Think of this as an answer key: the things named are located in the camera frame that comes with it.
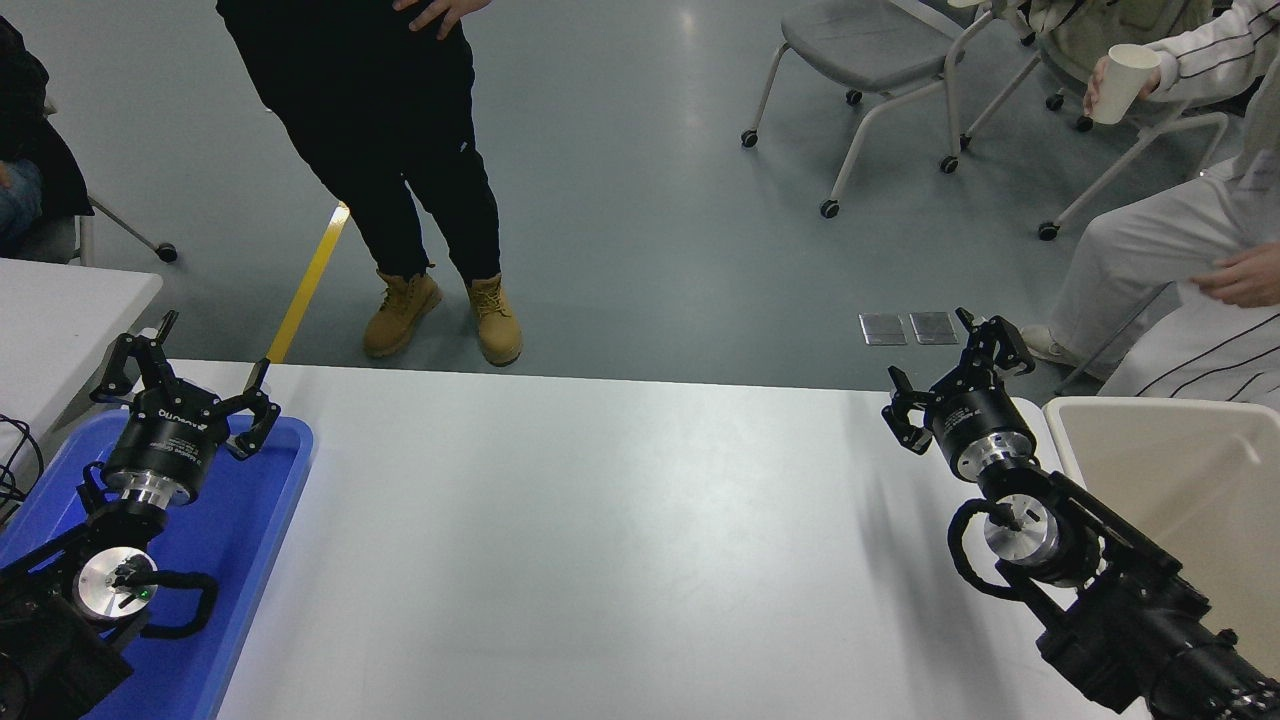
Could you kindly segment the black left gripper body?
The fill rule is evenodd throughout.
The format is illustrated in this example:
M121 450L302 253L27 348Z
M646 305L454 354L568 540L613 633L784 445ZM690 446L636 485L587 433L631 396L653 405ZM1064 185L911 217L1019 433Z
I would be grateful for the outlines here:
M145 391L131 402L131 416L104 464L104 482L123 484L129 474L151 473L202 484L229 434L224 416L205 414L193 400L173 405L157 391Z

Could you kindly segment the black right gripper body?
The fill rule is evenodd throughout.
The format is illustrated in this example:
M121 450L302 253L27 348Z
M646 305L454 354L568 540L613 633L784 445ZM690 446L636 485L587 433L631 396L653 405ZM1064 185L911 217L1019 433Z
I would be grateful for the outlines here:
M950 470L978 480L996 462L1036 464L1036 436L1000 389L970 389L931 405L931 430Z

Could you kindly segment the person's left hand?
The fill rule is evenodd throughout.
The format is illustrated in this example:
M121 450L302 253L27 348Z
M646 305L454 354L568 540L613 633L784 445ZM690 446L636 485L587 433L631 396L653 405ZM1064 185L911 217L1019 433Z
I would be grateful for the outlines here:
M431 29L436 40L443 41L465 17L484 10L490 4L489 0L399 0L393 1L392 8L401 15L412 13L408 20L410 32L422 33Z
M1234 307L1279 305L1279 242L1262 243L1215 263L1189 279L1207 297Z

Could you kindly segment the person's right hand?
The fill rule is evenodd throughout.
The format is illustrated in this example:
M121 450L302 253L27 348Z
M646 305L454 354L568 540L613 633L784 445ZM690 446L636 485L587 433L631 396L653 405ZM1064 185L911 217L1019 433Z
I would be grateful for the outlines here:
M1096 115L1096 109L1101 102L1101 94L1103 91L1105 78L1108 65L1110 65L1110 58L1101 56L1094 64L1094 68L1091 73L1089 83L1087 86L1087 91L1083 99L1084 114L1087 117ZM1160 86L1160 82L1161 82L1160 67L1152 68L1147 76L1146 82L1140 86L1140 88L1135 94L1134 100L1135 101L1147 100L1147 97L1152 95L1152 92L1156 91L1156 88Z

